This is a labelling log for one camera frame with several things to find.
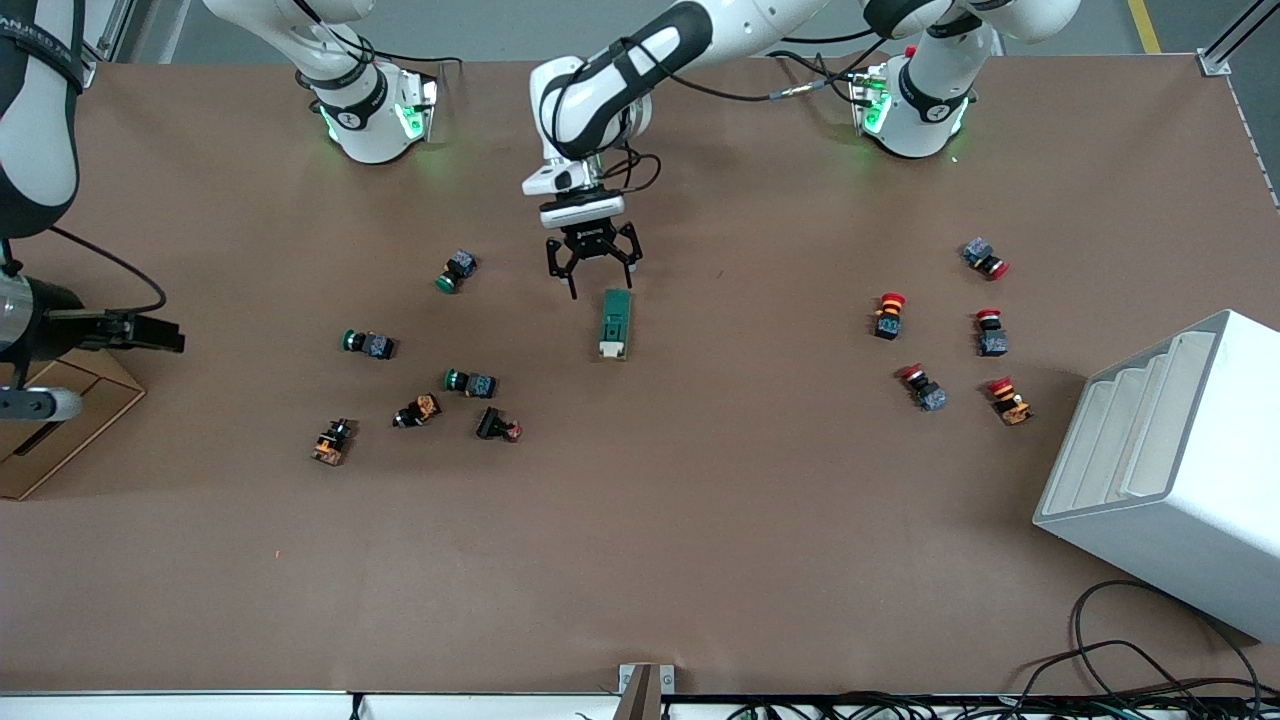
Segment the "green rectangular object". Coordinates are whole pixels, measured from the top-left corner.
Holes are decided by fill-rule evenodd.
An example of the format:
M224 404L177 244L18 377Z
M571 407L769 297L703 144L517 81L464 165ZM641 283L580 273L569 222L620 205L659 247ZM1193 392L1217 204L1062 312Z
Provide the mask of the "green rectangular object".
M600 357L627 359L631 333L631 291L604 291L604 315L600 318Z

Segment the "brown table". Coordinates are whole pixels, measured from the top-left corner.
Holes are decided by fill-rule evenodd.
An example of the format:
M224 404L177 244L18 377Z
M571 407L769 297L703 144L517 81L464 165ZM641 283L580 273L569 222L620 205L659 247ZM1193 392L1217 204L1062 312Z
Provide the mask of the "brown table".
M855 138L829 94L663 87L637 145L667 170L626 215L632 356L600 361L621 268L584 266L577 302L547 275L527 69L467 65L451 143L372 168L323 138L292 69L104 69L64 225L154 273L189 350L124 355L151 395L0 506L0 687L594 691L636 659L701 692L1020 687L1117 575L1030 524L1083 378L1226 306L1280 325L1280 220L1225 81L1189 56L1001 58L922 161ZM767 60L695 77L787 82ZM957 259L977 234L1012 264L998 283ZM460 246L483 266L444 297ZM51 236L18 250L91 302L145 300ZM908 297L895 343L867 332L886 291ZM974 356L989 305L1007 359ZM340 352L348 327L399 356ZM942 413L893 378L916 361ZM520 445L475 439L485 404L453 395L389 427L449 366L500 378ZM1036 421L991 411L1004 374ZM308 450L339 415L361 432L334 470ZM1242 673L1125 591L1087 633ZM1280 650L1251 656L1277 679ZM1117 687L1156 679L1101 660Z

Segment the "metal bracket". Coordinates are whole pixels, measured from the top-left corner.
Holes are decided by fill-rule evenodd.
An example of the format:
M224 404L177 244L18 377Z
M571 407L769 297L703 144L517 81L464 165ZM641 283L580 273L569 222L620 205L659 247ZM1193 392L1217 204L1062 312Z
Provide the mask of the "metal bracket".
M1204 77L1217 77L1231 74L1231 65L1224 58L1221 63L1213 63L1208 59L1207 51L1203 47L1196 49L1196 63L1201 67L1201 74Z
M618 693L627 692L627 684L631 683L631 678L636 673L636 667L640 665L648 665L643 662L628 662L626 665L618 665ZM676 693L676 666L675 665L650 665L658 670L658 680L662 694L675 694Z

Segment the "yellow floor line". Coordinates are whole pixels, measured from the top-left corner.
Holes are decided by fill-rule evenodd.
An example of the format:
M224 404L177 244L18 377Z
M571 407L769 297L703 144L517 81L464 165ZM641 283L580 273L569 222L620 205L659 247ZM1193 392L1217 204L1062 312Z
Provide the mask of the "yellow floor line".
M1147 3L1144 0L1129 0L1129 13L1133 15L1133 24L1138 28L1138 40L1142 40L1142 51L1148 55L1160 54L1160 40L1156 38L1156 28L1151 24Z

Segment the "cardboard box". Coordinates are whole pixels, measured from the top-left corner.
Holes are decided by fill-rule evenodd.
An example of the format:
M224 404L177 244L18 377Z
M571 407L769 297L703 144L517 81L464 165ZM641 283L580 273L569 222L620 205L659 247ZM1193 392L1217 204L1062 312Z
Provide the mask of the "cardboard box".
M8 379L13 368L0 364ZM64 423L0 421L0 498L26 500L147 391L105 351L73 350L33 365L27 387L65 387L84 409Z

